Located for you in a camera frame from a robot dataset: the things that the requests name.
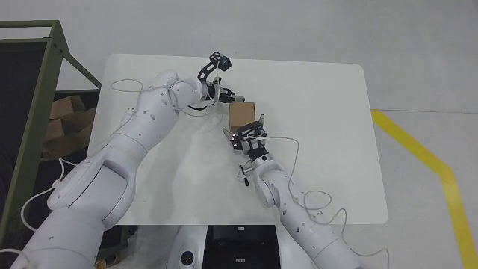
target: yellow tape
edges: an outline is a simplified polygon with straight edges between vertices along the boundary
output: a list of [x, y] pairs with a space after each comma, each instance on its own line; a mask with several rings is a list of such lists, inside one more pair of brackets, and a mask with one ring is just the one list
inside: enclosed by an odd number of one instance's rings
[[453, 170], [407, 132], [403, 131], [383, 112], [372, 110], [372, 118], [375, 124], [382, 128], [383, 131], [392, 136], [393, 139], [440, 177], [441, 186], [445, 199], [447, 200], [448, 211], [453, 224], [453, 230], [455, 231], [456, 242], [458, 243], [458, 248], [462, 256], [463, 268], [478, 268], [477, 251], [475, 250], [473, 236], [471, 235], [465, 208], [463, 207]]

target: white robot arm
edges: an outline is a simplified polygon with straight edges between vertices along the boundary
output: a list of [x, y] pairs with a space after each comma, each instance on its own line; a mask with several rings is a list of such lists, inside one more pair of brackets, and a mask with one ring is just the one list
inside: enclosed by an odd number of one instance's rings
[[103, 232], [113, 227], [134, 199], [137, 168], [178, 121], [179, 112], [205, 100], [242, 102], [219, 82], [206, 82], [216, 67], [231, 64], [215, 52], [198, 78], [182, 80], [176, 72], [158, 75], [140, 93], [120, 127], [102, 149], [83, 160], [61, 181], [48, 199], [52, 213], [34, 233], [12, 268], [91, 269]]
[[304, 192], [293, 182], [289, 192], [290, 176], [265, 148], [262, 137], [267, 132], [263, 124], [261, 116], [259, 121], [240, 127], [237, 133], [223, 130], [233, 148], [249, 156], [255, 191], [262, 205], [277, 207], [282, 225], [320, 269], [363, 269], [364, 265], [327, 224], [322, 213], [309, 214], [296, 203], [299, 197], [291, 196]]

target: table top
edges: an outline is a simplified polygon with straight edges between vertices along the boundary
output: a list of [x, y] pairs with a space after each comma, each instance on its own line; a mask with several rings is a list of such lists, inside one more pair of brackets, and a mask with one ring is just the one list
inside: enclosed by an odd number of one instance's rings
[[[135, 78], [148, 84], [166, 69], [193, 78], [208, 58], [160, 55], [111, 55], [90, 139], [94, 148], [117, 128], [135, 93], [110, 88], [114, 81]], [[269, 136], [300, 142], [294, 181], [305, 191], [330, 193], [323, 210], [332, 216], [345, 208], [348, 223], [380, 224], [387, 205], [363, 69], [356, 64], [232, 59], [221, 72], [224, 87], [255, 102], [264, 114]], [[119, 224], [276, 224], [277, 210], [264, 209], [254, 188], [237, 179], [238, 164], [224, 138], [229, 107], [220, 105], [206, 117], [180, 113], [166, 139], [146, 156], [137, 171], [136, 197]], [[296, 144], [268, 140], [267, 150], [291, 171]], [[308, 204], [326, 202], [317, 194]]]

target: cable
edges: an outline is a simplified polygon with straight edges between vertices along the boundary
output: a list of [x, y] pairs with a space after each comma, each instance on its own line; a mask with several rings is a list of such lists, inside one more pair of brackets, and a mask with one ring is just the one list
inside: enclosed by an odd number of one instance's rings
[[[321, 209], [324, 209], [326, 208], [327, 206], [329, 206], [331, 203], [332, 203], [332, 196], [330, 194], [328, 194], [327, 192], [325, 191], [320, 191], [320, 190], [312, 190], [312, 191], [307, 191], [305, 192], [304, 194], [304, 205], [301, 205], [299, 203], [299, 198], [294, 196], [292, 194], [292, 191], [291, 191], [291, 181], [292, 181], [292, 176], [294, 175], [294, 172], [295, 172], [295, 169], [296, 169], [296, 163], [297, 163], [297, 158], [299, 156], [299, 150], [300, 150], [300, 143], [298, 140], [296, 140], [295, 138], [292, 138], [292, 137], [283, 137], [283, 136], [269, 136], [269, 137], [257, 137], [256, 140], [265, 140], [265, 139], [286, 139], [286, 140], [292, 140], [294, 141], [296, 144], [297, 144], [297, 151], [296, 151], [296, 156], [294, 158], [294, 165], [292, 166], [292, 171], [291, 171], [291, 175], [289, 176], [289, 181], [288, 181], [288, 190], [289, 190], [289, 194], [291, 195], [291, 197], [293, 198], [293, 201], [298, 205], [300, 206], [301, 208], [305, 209], [307, 211], [307, 213], [309, 214], [310, 216], [310, 211], [319, 211]], [[318, 193], [321, 193], [321, 194], [325, 194], [329, 197], [329, 202], [327, 204], [325, 204], [324, 206], [322, 207], [319, 207], [319, 208], [308, 208], [307, 207], [307, 198], [308, 198], [308, 194], [312, 193], [312, 192], [318, 192]], [[318, 221], [316, 221], [313, 216], [311, 216], [311, 220], [313, 220], [315, 223], [317, 224], [320, 224], [320, 225], [329, 225], [330, 223], [332, 223], [332, 221], [335, 220], [335, 218], [340, 214], [341, 211], [344, 211], [344, 214], [345, 214], [345, 219], [344, 219], [344, 225], [342, 226], [342, 231], [341, 231], [341, 237], [342, 237], [342, 241], [349, 247], [350, 250], [352, 250], [353, 253], [355, 253], [357, 256], [361, 256], [361, 257], [371, 257], [371, 256], [375, 256], [379, 253], [381, 253], [382, 251], [385, 251], [385, 254], [387, 256], [387, 269], [390, 269], [390, 252], [388, 250], [387, 247], [384, 247], [380, 250], [377, 250], [376, 252], [374, 253], [370, 253], [370, 254], [364, 254], [364, 253], [357, 253], [352, 247], [350, 247], [350, 245], [345, 241], [345, 237], [344, 237], [344, 233], [345, 233], [345, 226], [347, 225], [347, 210], [345, 208], [340, 208], [335, 214], [334, 216], [332, 216], [332, 219], [327, 222], [327, 223], [320, 223]]]
[[4, 248], [2, 250], [0, 250], [0, 253], [16, 253], [18, 256], [21, 256], [22, 258], [24, 258], [27, 262], [27, 265], [26, 267], [23, 267], [24, 269], [33, 269], [34, 266], [33, 266], [33, 263], [30, 262], [30, 258], [27, 256], [26, 253], [22, 252], [21, 250], [16, 250], [14, 248]]
[[52, 186], [45, 190], [45, 191], [42, 191], [38, 194], [35, 194], [33, 195], [32, 197], [30, 197], [26, 202], [25, 204], [23, 204], [22, 206], [22, 209], [20, 210], [20, 219], [22, 220], [23, 224], [28, 228], [30, 229], [32, 232], [36, 232], [37, 229], [35, 229], [33, 226], [31, 226], [30, 224], [28, 224], [27, 220], [25, 219], [25, 209], [27, 207], [27, 205], [29, 204], [29, 202], [31, 202], [32, 200], [36, 199], [37, 197], [39, 196], [42, 196], [46, 193], [48, 193], [49, 191], [52, 191], [53, 189], [55, 189], [56, 185], [58, 184], [58, 182], [61, 182], [61, 180], [63, 179], [63, 176], [65, 175], [65, 165], [63, 163], [67, 163], [67, 164], [71, 164], [73, 166], [77, 166], [77, 164], [74, 164], [72, 162], [69, 162], [69, 161], [66, 161], [66, 160], [63, 160], [62, 158], [59, 158], [58, 161], [60, 162], [60, 166], [61, 166], [61, 174], [60, 174], [60, 177], [58, 179], [56, 179]]

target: floor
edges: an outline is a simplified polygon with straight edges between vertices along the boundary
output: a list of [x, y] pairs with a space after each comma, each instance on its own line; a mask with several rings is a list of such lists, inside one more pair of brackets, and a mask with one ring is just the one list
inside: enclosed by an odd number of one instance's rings
[[[360, 64], [371, 108], [453, 168], [478, 241], [478, 0], [0, 0], [0, 19], [59, 19], [70, 51], [98, 78], [113, 53]], [[0, 29], [27, 35], [45, 31]], [[65, 65], [58, 89], [79, 87], [90, 86]], [[375, 133], [389, 221], [348, 226], [348, 241], [364, 252], [388, 247], [391, 268], [463, 268], [439, 178]], [[140, 229], [121, 267], [163, 268], [158, 250], [172, 229]], [[385, 267], [382, 256], [365, 261]]]

